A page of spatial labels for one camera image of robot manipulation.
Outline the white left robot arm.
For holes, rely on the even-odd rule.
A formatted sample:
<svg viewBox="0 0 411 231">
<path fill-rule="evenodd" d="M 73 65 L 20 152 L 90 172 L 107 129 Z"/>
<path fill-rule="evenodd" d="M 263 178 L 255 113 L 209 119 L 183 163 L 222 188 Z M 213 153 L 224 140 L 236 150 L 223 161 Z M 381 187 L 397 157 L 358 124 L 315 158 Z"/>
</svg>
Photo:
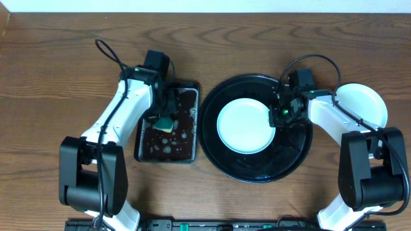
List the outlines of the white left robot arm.
<svg viewBox="0 0 411 231">
<path fill-rule="evenodd" d="M 123 151 L 139 120 L 166 105 L 167 73 L 168 67 L 150 65 L 125 69 L 100 118 L 81 137 L 62 141 L 59 200 L 94 217 L 88 230 L 137 230 Z"/>
</svg>

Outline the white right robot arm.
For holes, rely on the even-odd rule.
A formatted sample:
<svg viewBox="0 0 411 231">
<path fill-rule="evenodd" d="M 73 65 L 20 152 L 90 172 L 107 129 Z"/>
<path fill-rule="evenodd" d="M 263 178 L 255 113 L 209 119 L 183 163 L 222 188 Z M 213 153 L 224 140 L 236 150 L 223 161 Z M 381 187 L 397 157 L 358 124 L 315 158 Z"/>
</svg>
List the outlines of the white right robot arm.
<svg viewBox="0 0 411 231">
<path fill-rule="evenodd" d="M 402 133 L 380 128 L 336 100 L 328 89 L 280 92 L 269 106 L 274 128 L 316 124 L 340 145 L 338 196 L 317 214 L 323 230 L 352 230 L 370 216 L 402 213 L 410 179 Z"/>
</svg>

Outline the light green plate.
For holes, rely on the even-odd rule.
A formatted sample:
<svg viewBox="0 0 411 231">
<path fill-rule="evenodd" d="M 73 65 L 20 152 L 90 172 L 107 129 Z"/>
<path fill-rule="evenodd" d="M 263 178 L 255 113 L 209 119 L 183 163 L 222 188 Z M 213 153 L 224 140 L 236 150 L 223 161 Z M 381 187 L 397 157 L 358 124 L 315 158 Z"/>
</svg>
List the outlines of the light green plate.
<svg viewBox="0 0 411 231">
<path fill-rule="evenodd" d="M 219 138 L 237 153 L 251 155 L 264 150 L 275 137 L 268 113 L 268 107 L 256 99 L 240 98 L 229 102 L 217 117 Z"/>
<path fill-rule="evenodd" d="M 372 88 L 359 83 L 349 83 L 338 88 L 339 102 L 362 119 L 384 128 L 388 110 L 382 97 Z"/>
</svg>

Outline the green yellow sponge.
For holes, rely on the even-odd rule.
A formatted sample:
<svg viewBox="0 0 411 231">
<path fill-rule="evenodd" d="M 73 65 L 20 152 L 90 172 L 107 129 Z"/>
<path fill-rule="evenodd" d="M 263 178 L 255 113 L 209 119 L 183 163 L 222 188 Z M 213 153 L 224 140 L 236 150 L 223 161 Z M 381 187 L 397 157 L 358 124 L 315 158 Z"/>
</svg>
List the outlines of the green yellow sponge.
<svg viewBox="0 0 411 231">
<path fill-rule="evenodd" d="M 153 129 L 166 133 L 171 133 L 173 131 L 173 125 L 173 120 L 170 117 L 162 117 L 153 124 Z"/>
</svg>

